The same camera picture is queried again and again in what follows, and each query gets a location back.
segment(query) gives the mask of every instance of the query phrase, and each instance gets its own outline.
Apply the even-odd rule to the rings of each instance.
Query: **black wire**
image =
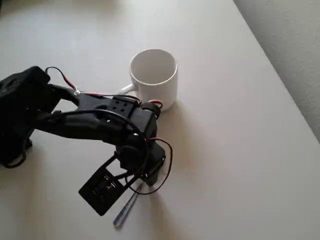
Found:
[[[25,137],[24,140],[22,141],[22,157],[21,159],[15,163],[15,164],[12,164],[12,165],[9,165],[7,163],[4,163],[3,166],[7,169],[14,169],[14,168],[17,168],[19,167],[21,164],[23,164],[25,162],[25,160],[27,159],[27,154],[26,154],[26,145],[27,145],[27,140],[28,140],[28,137]]]
[[[81,94],[86,94],[89,96],[93,96],[93,97],[124,97],[124,98],[128,98],[128,99],[133,99],[138,101],[139,106],[141,105],[142,101],[140,98],[136,97],[136,96],[131,96],[131,95],[123,95],[123,94],[105,94],[105,95],[96,95],[95,93],[87,93],[87,92],[80,92]]]
[[[131,186],[129,186],[129,188],[130,188],[133,192],[135,192],[136,194],[139,194],[139,195],[150,195],[150,194],[153,194],[153,193],[155,193],[156,191],[158,191],[158,190],[165,184],[165,182],[167,181],[167,179],[168,179],[168,177],[169,177],[169,175],[170,175],[170,172],[171,172],[172,160],[173,160],[173,156],[174,156],[174,150],[173,150],[172,146],[171,146],[167,141],[165,141],[165,140],[163,140],[163,139],[161,139],[161,138],[158,138],[158,139],[155,139],[155,140],[156,140],[156,141],[159,140],[159,141],[167,144],[167,145],[169,146],[169,148],[170,148],[170,163],[169,163],[168,172],[167,172],[167,174],[166,174],[163,182],[160,184],[160,186],[158,186],[158,188],[155,189],[155,190],[153,190],[153,191],[150,191],[150,192],[139,192],[139,191],[134,190]]]
[[[144,145],[145,145],[145,158],[144,161],[142,163],[142,165],[139,167],[139,169],[136,171],[137,173],[142,172],[142,168],[146,165],[147,160],[148,160],[148,144],[146,139],[144,138],[144,136],[142,135],[140,129],[132,122],[130,121],[128,118],[113,112],[113,111],[109,111],[109,110],[104,110],[104,109],[92,109],[92,110],[79,110],[79,111],[66,111],[66,112],[61,112],[61,113],[56,113],[56,114],[51,114],[49,116],[45,116],[43,118],[40,118],[37,122],[44,122],[44,121],[49,121],[52,119],[59,119],[59,118],[64,118],[66,116],[74,116],[74,115],[81,115],[81,114],[94,114],[94,113],[105,113],[105,114],[109,114],[111,116],[116,116],[118,119],[123,120],[126,124],[128,124],[130,127],[132,127],[133,131],[135,131],[138,135],[138,137],[140,138],[140,140],[143,140]],[[19,167],[21,164],[24,163],[24,161],[27,159],[27,154],[26,154],[26,146],[27,146],[27,140],[29,138],[30,134],[27,134],[26,137],[23,139],[22,141],[22,148],[21,148],[21,152],[22,152],[22,158],[18,163],[15,163],[13,165],[8,165],[8,164],[4,164],[4,167],[8,168],[8,169],[13,169],[16,167]]]
[[[58,70],[58,71],[60,72],[60,74],[62,75],[64,81],[67,81],[66,83],[67,83],[71,88],[77,89],[76,86],[75,86],[73,83],[71,83],[71,82],[66,78],[66,76],[64,75],[64,73],[63,73],[59,68],[57,68],[56,66],[49,66],[49,67],[47,67],[47,68],[44,70],[46,74],[48,73],[48,70],[49,70],[49,69],[56,69],[56,70]],[[115,97],[115,96],[125,97],[125,98],[128,98],[128,99],[134,99],[134,100],[138,101],[139,106],[140,106],[141,103],[142,103],[142,101],[141,101],[138,97],[136,97],[136,96],[131,96],[131,95],[123,95],[123,94],[102,94],[102,95],[98,95],[98,94],[96,94],[96,93],[94,93],[94,92],[91,93],[91,92],[81,92],[81,91],[80,91],[80,93],[81,93],[81,94],[87,94],[87,95],[89,95],[89,96],[95,96],[95,97]]]
[[[42,121],[48,121],[48,120],[52,120],[52,119],[64,118],[66,116],[74,116],[74,115],[82,115],[82,114],[94,114],[94,113],[105,113],[105,114],[108,114],[108,115],[111,115],[111,116],[116,116],[118,119],[123,120],[126,124],[128,124],[130,127],[132,127],[132,129],[137,133],[137,135],[140,138],[140,140],[143,140],[143,143],[145,145],[145,158],[144,158],[144,161],[143,161],[142,165],[136,171],[137,173],[142,172],[142,170],[145,167],[145,165],[147,163],[147,160],[148,160],[148,144],[147,144],[147,140],[142,135],[142,132],[140,131],[140,129],[132,121],[130,121],[128,118],[126,118],[126,117],[124,117],[124,116],[122,116],[122,115],[120,115],[120,114],[118,114],[116,112],[109,111],[109,110],[104,110],[104,109],[66,111],[66,112],[61,112],[61,113],[45,116],[45,117],[39,119],[39,121],[42,122]]]

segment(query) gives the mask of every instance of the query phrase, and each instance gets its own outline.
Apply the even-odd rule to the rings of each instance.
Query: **black robotic arm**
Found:
[[[156,183],[166,158],[157,136],[160,108],[130,96],[92,96],[53,84],[39,67],[31,67],[0,81],[0,163],[18,167],[26,159],[35,129],[72,139],[100,140],[115,145],[107,160],[79,190],[99,215],[104,215],[137,179]],[[75,111],[53,111],[60,100],[77,106]],[[15,159],[22,156],[18,163]],[[125,173],[114,176],[107,166],[118,160]],[[125,185],[119,179],[132,176]]]

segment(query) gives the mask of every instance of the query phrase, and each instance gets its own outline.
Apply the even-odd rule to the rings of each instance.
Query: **mug handle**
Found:
[[[137,91],[137,87],[134,84],[129,84],[128,86],[125,86],[121,90],[118,91],[117,94],[119,95],[126,95],[127,93]]]

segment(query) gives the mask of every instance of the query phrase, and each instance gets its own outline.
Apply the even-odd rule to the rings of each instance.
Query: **red wire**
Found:
[[[65,83],[68,84],[69,87],[71,87],[72,89],[77,90],[77,87],[76,87],[75,85],[73,85],[73,84],[67,79],[67,77],[63,74],[63,72],[62,72],[59,68],[57,68],[57,67],[55,67],[55,66],[49,66],[49,67],[47,67],[47,68],[45,69],[45,73],[46,73],[46,74],[48,73],[48,70],[49,70],[49,69],[56,69],[56,70],[58,70],[58,71],[60,72],[60,74],[62,75],[63,80],[65,81]]]
[[[148,103],[159,104],[159,105],[161,105],[160,106],[161,109],[164,107],[163,102],[160,100],[157,100],[157,99],[150,100],[150,101],[148,101]]]

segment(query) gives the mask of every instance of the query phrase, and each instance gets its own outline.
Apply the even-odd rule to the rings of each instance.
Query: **mug rim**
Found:
[[[162,51],[162,52],[165,52],[165,53],[169,54],[169,55],[174,59],[174,62],[175,62],[174,72],[173,72],[173,74],[172,74],[167,80],[164,80],[164,81],[158,82],[158,83],[146,83],[146,82],[143,82],[143,81],[140,81],[139,79],[137,79],[137,78],[134,76],[134,74],[132,73],[131,68],[132,68],[132,63],[133,63],[135,57],[138,56],[139,54],[142,54],[142,53],[147,52],[147,51],[150,51],[150,50],[160,50],[160,51]],[[164,84],[164,83],[170,81],[170,80],[176,75],[176,73],[177,73],[177,71],[178,71],[178,63],[177,63],[175,57],[174,57],[170,52],[168,52],[168,51],[166,51],[166,50],[163,50],[163,49],[160,49],[160,48],[148,48],[148,49],[145,49],[145,50],[143,50],[143,51],[141,51],[141,52],[138,52],[136,55],[133,56],[133,58],[131,59],[131,62],[130,62],[129,71],[130,71],[130,76],[131,76],[135,81],[137,81],[139,84],[146,85],[146,86],[158,86],[158,85],[161,85],[161,84]]]

